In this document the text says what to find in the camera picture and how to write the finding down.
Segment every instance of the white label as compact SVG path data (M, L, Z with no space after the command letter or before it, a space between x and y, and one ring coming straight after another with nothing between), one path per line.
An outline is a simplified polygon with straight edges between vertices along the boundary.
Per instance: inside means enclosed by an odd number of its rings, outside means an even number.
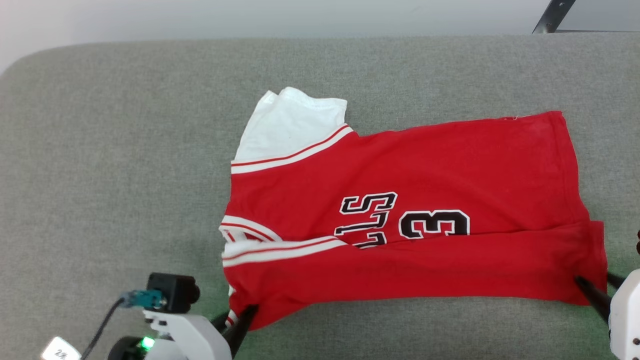
M51 340L41 357L42 360L80 360L80 353L63 338L57 336Z

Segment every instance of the white trim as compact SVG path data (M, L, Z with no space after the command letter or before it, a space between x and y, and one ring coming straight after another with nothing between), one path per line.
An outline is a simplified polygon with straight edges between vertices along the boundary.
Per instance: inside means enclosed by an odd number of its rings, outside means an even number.
M236 233L235 234L231 234L231 236L233 236L236 241L247 241L247 240L249 240L248 238L246 238L246 233L244 231L236 231Z
M220 230L220 232L222 233L222 237L224 237L224 238L225 238L225 240L226 240L228 243L233 243L233 242L235 242L235 241L231 240L231 236L229 236L229 230L223 230L223 229L219 229L219 230Z
M329 136L317 142L315 145L310 145L307 150L296 151L292 154L282 156L280 158L268 158L253 161L231 161L231 174L243 174L247 172L254 172L267 168L279 167L282 165L295 163L302 159L308 158L311 155L317 154L318 152L321 152L325 149L328 149L333 144L340 141L340 139L344 138L346 135L352 132L353 129L351 129L349 126L341 124L336 131L332 131Z
M315 238L305 241L282 241L282 242L268 242L268 243L228 243L225 244L225 251L222 253L222 258L233 258L245 252L255 252L261 250L287 250L292 247L304 247L321 243L326 240L338 240L335 236L323 236L322 238Z
M228 315L228 316L231 318L231 320L232 320L234 323L238 322L238 316L236 315L236 312L235 312L235 311L233 311L233 310L229 310L229 315Z
M262 263L266 261L300 258L302 256L315 254L316 252L321 252L333 249L338 246L347 245L347 243L340 241L333 236L329 236L329 238L333 238L334 240L327 241L326 238L308 240L314 241L314 243L311 244L308 244L308 241L287 241L284 243L279 243L277 245L273 243L261 243L257 244L257 246L252 247L251 250L247 250L245 253L241 253L240 255L236 254L233 256L229 256L225 252L223 253L222 257L222 266L226 268L246 263Z
M262 241L282 241L282 238L278 236L274 231L269 229L266 226L260 225L251 220L247 220L241 217L232 217L230 215L225 215L222 218L222 223L231 224L231 225L220 225L218 228L220 231L222 230L230 230L233 232L240 231L242 233L247 233L255 236L256 238Z

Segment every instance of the gray fabric surface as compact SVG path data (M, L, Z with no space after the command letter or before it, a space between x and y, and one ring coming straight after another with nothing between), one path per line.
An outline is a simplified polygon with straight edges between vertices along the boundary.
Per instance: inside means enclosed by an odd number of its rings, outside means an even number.
M194 275L225 309L217 231L229 165L260 96L349 101L361 135L563 110L610 268L640 264L640 34L97 44L0 77L0 354L80 350L121 291ZM150 334L121 310L94 357ZM522 299L320 304L251 333L238 359L612 359L589 307Z

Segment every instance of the white wall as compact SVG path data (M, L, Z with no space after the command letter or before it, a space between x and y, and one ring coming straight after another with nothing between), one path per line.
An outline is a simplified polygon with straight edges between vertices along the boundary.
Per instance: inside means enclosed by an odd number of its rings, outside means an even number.
M640 31L640 0L576 0L558 29Z
M528 34L547 4L548 0L0 0L0 72L35 51L85 42Z

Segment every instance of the red jersey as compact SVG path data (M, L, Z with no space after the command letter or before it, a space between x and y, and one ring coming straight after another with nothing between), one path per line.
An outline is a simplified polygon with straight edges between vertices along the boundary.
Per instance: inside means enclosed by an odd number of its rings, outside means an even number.
M283 93L260 101L232 162L220 226L230 322L250 304L252 329L339 300L588 304L576 275L606 289L603 225L579 197L560 112L358 136L345 102Z

